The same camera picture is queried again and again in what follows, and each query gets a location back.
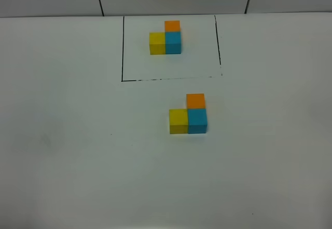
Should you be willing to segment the orange template block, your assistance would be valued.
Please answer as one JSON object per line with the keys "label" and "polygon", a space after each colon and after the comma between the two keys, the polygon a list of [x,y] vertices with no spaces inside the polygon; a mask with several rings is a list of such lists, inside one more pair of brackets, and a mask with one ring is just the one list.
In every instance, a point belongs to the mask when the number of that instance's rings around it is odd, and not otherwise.
{"label": "orange template block", "polygon": [[165,32],[180,32],[181,31],[180,21],[178,20],[165,21],[164,30]]}

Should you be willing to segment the blue template block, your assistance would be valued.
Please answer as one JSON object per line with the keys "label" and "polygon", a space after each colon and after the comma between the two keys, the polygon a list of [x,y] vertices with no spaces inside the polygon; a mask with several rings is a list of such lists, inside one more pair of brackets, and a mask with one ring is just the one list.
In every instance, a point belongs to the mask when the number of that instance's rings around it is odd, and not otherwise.
{"label": "blue template block", "polygon": [[182,53],[181,32],[165,32],[165,53],[167,55]]}

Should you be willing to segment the yellow template block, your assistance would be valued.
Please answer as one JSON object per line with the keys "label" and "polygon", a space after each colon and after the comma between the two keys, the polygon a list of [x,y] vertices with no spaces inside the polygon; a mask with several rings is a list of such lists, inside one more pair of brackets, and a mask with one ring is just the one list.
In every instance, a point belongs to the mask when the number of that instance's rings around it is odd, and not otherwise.
{"label": "yellow template block", "polygon": [[149,34],[149,50],[151,55],[165,55],[165,32]]}

